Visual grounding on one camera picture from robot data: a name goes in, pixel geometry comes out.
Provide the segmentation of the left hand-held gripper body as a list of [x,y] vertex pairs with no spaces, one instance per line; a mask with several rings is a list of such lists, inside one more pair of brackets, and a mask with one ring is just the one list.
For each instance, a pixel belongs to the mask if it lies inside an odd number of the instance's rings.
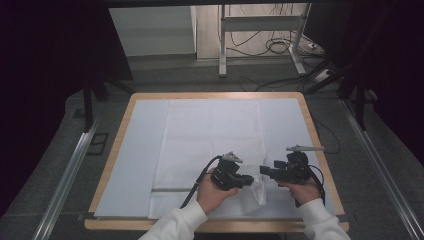
[[215,186],[224,191],[236,188],[234,183],[241,182],[240,175],[237,173],[240,168],[239,163],[242,163],[242,160],[233,152],[221,156],[211,176]]

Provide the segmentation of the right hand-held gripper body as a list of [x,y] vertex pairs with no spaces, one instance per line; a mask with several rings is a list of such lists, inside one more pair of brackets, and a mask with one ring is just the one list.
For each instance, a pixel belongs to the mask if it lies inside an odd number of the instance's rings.
[[295,145],[287,147],[286,150],[289,151],[289,154],[286,155],[288,166],[283,170],[281,181],[303,184],[312,178],[318,185],[322,185],[322,182],[311,170],[306,151],[323,151],[323,147]]

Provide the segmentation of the white mesh laundry bag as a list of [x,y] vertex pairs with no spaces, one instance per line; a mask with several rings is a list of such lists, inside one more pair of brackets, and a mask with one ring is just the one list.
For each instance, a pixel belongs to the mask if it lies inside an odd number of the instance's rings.
[[170,103],[152,187],[149,217],[158,219],[186,199],[202,169],[214,157],[233,153],[238,173],[253,177],[250,186],[225,200],[213,215],[239,217],[266,204],[259,166],[266,158],[260,103],[230,100],[173,100]]

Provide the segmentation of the person's right hand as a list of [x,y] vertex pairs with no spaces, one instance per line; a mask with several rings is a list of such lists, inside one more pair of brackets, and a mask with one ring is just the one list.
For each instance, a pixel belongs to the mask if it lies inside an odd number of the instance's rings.
[[284,181],[278,181],[278,184],[288,188],[291,196],[296,199],[300,205],[306,204],[321,197],[318,186],[312,178],[303,184],[294,184]]

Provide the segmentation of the person's left hand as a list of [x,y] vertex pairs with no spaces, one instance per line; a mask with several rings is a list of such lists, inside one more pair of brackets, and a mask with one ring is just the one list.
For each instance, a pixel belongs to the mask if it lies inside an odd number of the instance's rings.
[[209,170],[203,177],[196,197],[196,201],[206,215],[219,208],[219,206],[229,197],[235,196],[238,188],[224,191],[215,186],[211,180],[214,169]]

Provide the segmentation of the black metal stand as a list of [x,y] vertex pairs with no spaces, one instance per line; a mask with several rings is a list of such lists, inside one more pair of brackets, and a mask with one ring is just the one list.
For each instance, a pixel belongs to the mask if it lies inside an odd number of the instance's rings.
[[365,130],[364,124],[364,105],[365,105],[365,79],[361,76],[360,63],[357,60],[352,61],[347,66],[335,71],[332,75],[325,78],[321,82],[313,85],[306,90],[306,94],[312,94],[336,80],[343,79],[337,90],[339,99],[347,99],[352,92],[356,93],[354,99],[354,119],[362,130]]
[[109,83],[112,86],[122,90],[123,92],[132,95],[136,91],[118,80],[114,80],[105,74],[97,74],[93,76],[87,76],[83,84],[83,96],[84,96],[84,114],[85,114],[85,128],[84,132],[88,133],[94,125],[93,117],[93,104],[91,94],[94,94],[95,98],[100,102],[105,102],[109,99],[109,92],[106,89],[105,84]]

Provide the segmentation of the white table cover sheet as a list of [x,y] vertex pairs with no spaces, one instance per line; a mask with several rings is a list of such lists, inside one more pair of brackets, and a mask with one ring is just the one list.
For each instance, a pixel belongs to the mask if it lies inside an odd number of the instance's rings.
[[[173,100],[139,100],[135,103],[111,176],[95,210],[97,218],[149,217],[152,187],[161,151],[170,103]],[[312,146],[299,101],[295,98],[243,99],[260,103],[266,158],[270,166],[283,160],[295,145]],[[299,212],[287,190],[269,177],[266,204],[245,216],[226,218],[297,218]]]

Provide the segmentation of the white power strip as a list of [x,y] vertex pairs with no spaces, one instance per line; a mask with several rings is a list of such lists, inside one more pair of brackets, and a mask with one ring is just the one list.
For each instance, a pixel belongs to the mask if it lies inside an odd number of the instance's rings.
[[331,76],[332,74],[333,74],[332,70],[325,68],[314,78],[314,81],[319,83],[325,80],[327,77]]

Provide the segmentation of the black floor socket plate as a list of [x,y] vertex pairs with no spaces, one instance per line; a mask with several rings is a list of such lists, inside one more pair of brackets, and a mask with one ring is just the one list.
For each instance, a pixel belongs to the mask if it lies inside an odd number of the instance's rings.
[[95,133],[87,150],[90,156],[101,156],[106,148],[108,133]]

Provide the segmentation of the dark curtain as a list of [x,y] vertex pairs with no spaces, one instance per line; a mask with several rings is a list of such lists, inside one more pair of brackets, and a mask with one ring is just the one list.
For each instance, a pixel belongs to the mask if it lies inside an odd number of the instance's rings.
[[0,216],[41,160],[67,98],[132,73],[108,7],[0,0]]
[[424,0],[325,0],[311,6],[305,35],[344,80],[376,96],[375,111],[424,166]]

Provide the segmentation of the white cabinet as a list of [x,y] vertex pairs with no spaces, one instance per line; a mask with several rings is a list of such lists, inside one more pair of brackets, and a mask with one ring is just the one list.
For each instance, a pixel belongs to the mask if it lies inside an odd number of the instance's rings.
[[110,8],[126,56],[196,52],[191,6]]

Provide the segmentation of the aluminium floor rail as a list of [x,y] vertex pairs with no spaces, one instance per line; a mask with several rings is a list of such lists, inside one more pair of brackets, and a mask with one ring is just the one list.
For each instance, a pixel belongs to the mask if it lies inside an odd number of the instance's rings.
[[103,110],[95,115],[92,125],[81,134],[31,240],[49,240],[102,116]]
[[424,240],[424,228],[419,223],[411,205],[407,201],[406,197],[401,193],[401,190],[389,173],[368,133],[363,130],[357,122],[353,107],[348,100],[340,100],[339,103],[344,109],[353,131],[366,152],[367,158],[370,160],[373,168],[375,169],[380,182],[394,205],[403,225],[409,233],[411,240]]

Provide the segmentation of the white metal desk frame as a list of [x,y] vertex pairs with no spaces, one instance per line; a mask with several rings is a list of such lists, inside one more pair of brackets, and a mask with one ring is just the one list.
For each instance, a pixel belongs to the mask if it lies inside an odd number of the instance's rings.
[[306,25],[310,3],[306,3],[299,16],[248,16],[248,17],[227,17],[225,6],[221,5],[221,17],[219,22],[220,54],[219,73],[220,77],[227,75],[226,69],[226,33],[227,32],[249,32],[249,31],[294,31],[295,38],[289,45],[289,53],[294,66],[300,76],[306,74],[306,70],[300,59],[298,49],[300,39]]

